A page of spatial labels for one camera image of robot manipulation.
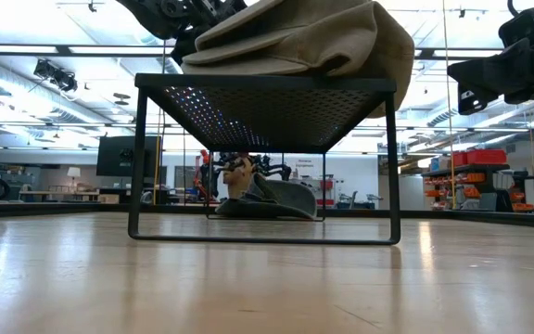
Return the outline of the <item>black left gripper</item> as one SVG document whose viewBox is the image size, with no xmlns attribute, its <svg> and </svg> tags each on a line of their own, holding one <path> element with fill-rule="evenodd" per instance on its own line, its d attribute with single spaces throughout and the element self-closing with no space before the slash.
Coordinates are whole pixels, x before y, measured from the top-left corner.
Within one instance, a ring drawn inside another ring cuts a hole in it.
<svg viewBox="0 0 534 334">
<path fill-rule="evenodd" d="M 202 34 L 197 26 L 215 26 L 247 8 L 244 0 L 161 0 L 160 11 L 176 24 L 179 30 L 172 50 L 172 59 L 178 65 L 183 58 L 196 53 L 195 41 Z"/>
</svg>

